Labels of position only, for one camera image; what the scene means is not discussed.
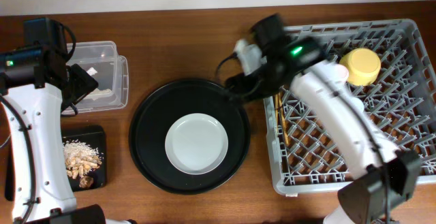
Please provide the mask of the white napkin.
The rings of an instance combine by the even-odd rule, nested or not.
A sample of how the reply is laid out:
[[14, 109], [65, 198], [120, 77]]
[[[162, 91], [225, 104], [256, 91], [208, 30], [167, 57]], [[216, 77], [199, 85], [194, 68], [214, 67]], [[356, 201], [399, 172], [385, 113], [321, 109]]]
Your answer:
[[96, 100], [100, 97], [108, 96], [112, 92], [113, 68], [100, 68], [99, 70], [91, 67], [87, 73], [98, 82], [98, 87], [86, 96], [87, 99]]

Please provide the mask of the wooden chopstick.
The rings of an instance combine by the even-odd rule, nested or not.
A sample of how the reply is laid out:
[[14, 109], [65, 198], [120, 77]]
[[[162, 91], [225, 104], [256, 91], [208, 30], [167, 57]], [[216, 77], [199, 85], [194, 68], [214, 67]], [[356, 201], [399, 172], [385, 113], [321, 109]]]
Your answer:
[[283, 103], [282, 103], [282, 100], [281, 100], [281, 94], [280, 93], [277, 94], [277, 105], [278, 105], [277, 111], [278, 111], [278, 115], [279, 115], [279, 120], [281, 122], [283, 140], [285, 142], [285, 146], [289, 147], [290, 146], [290, 141], [289, 141], [289, 136], [287, 134], [287, 124], [286, 124], [286, 120], [285, 120]]
[[279, 126], [279, 94], [274, 95], [274, 107], [275, 107], [275, 133], [278, 134], [278, 126]]

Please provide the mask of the food scraps pile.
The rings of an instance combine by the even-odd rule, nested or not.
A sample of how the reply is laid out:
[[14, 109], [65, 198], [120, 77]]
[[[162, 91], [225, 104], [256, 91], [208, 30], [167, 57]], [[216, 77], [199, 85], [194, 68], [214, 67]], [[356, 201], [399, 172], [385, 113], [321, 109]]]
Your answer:
[[67, 176], [78, 180], [80, 189], [90, 189], [96, 183], [96, 177], [91, 173], [96, 173], [103, 165], [99, 149], [79, 140], [67, 140], [63, 145], [63, 154]]

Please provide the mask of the yellow bowl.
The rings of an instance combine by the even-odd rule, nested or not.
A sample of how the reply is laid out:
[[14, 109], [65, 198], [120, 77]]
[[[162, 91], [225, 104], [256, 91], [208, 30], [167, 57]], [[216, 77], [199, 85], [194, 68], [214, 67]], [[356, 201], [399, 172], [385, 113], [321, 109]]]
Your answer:
[[357, 48], [341, 58], [339, 63], [348, 70], [347, 81], [354, 86], [368, 86], [376, 81], [381, 60], [378, 55], [367, 48]]

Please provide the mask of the grey plate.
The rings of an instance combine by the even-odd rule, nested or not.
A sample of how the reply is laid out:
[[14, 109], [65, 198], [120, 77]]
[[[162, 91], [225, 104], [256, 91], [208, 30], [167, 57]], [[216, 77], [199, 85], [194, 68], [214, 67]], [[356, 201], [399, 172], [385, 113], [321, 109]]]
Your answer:
[[192, 113], [180, 117], [169, 128], [165, 152], [180, 172], [201, 175], [217, 168], [227, 155], [228, 134], [214, 117]]

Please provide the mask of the pink cup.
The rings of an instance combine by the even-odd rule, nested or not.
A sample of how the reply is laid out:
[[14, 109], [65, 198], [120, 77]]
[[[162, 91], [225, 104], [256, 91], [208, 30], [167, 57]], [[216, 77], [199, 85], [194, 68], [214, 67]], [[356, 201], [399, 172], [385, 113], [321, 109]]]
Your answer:
[[341, 64], [336, 64], [335, 65], [335, 70], [336, 70], [336, 73], [337, 73], [338, 81], [340, 83], [346, 83], [347, 79], [349, 78], [349, 71], [346, 68], [346, 66], [341, 65]]

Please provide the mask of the blue cup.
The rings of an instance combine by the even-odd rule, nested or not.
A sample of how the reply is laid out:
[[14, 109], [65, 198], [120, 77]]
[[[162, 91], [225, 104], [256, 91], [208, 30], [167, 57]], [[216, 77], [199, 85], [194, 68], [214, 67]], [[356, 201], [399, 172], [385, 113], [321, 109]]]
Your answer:
[[358, 111], [364, 113], [364, 104], [359, 98], [353, 97], [352, 102]]

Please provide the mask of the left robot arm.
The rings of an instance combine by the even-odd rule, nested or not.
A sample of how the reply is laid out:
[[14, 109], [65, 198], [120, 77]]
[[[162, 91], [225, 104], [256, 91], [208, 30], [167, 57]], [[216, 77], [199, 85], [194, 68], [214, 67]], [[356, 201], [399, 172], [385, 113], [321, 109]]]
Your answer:
[[109, 223], [102, 208], [78, 208], [61, 139], [63, 95], [93, 81], [67, 62], [75, 46], [37, 44], [1, 54], [1, 103], [12, 139], [14, 223]]

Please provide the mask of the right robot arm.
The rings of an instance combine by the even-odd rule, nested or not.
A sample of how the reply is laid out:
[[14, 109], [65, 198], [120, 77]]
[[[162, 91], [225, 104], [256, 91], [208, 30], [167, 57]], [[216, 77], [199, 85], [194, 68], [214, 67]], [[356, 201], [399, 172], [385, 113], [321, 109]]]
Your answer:
[[411, 199], [419, 155], [402, 151], [354, 102], [339, 65], [328, 60], [313, 37], [277, 37], [250, 44], [240, 39], [232, 56], [243, 72], [225, 82], [242, 102], [275, 95], [287, 84], [305, 102], [337, 145], [353, 180], [338, 192], [339, 207], [324, 223], [391, 223], [394, 208]]

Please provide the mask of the grey dishwasher rack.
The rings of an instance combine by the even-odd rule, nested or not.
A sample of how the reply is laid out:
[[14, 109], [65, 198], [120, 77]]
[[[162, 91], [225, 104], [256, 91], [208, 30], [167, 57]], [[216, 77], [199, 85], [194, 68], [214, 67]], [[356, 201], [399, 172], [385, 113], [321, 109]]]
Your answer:
[[[342, 22], [287, 28], [293, 39], [316, 37], [331, 61], [356, 48], [381, 59], [381, 71], [368, 86], [349, 85], [365, 112], [401, 150], [419, 154], [421, 184], [435, 182], [435, 72], [417, 24], [410, 19]], [[351, 179], [336, 144], [320, 120], [289, 89], [281, 100], [290, 146], [281, 122], [275, 133], [274, 97], [264, 100], [267, 147], [274, 190], [286, 197], [337, 191]]]

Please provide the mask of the clear plastic bin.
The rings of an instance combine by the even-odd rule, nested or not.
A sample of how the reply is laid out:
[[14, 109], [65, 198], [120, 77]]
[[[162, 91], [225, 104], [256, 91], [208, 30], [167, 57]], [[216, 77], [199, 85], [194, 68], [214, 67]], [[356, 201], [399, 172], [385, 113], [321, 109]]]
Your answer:
[[128, 63], [114, 42], [79, 42], [67, 64], [79, 65], [98, 82], [98, 87], [76, 104], [80, 114], [118, 110], [127, 105]]

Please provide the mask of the black rectangular tray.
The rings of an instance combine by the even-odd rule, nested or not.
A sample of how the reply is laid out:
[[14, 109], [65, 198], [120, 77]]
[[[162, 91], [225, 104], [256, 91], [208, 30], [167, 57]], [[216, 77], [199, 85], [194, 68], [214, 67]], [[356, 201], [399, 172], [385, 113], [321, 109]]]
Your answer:
[[[66, 144], [85, 143], [88, 147], [97, 151], [97, 156], [102, 162], [99, 168], [92, 170], [85, 175], [88, 180], [90, 180], [91, 178], [93, 179], [92, 184], [89, 186], [85, 186], [84, 180], [81, 180], [79, 177], [77, 177], [76, 179], [69, 178], [69, 183], [72, 191], [86, 191], [104, 187], [107, 183], [107, 163], [104, 159], [107, 153], [107, 146], [106, 134], [103, 128], [99, 125], [90, 125], [83, 128], [63, 130], [61, 132], [61, 135], [64, 146]], [[8, 152], [9, 155], [7, 157], [5, 183], [3, 184], [3, 186], [5, 187], [4, 197], [7, 201], [13, 202], [15, 194], [15, 180], [12, 149], [9, 149]]]

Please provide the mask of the black round tray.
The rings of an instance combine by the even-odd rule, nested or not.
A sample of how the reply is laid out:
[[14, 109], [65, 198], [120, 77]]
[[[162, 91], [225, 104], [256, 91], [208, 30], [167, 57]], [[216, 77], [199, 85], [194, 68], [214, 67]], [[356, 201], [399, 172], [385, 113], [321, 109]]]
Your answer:
[[[192, 113], [216, 118], [229, 139], [223, 162], [197, 176], [176, 169], [164, 148], [170, 126]], [[237, 172], [249, 150], [250, 135], [247, 113], [225, 96], [222, 86], [188, 78], [159, 87], [138, 106], [129, 130], [129, 149], [136, 167], [150, 183], [170, 193], [195, 195], [220, 187]]]

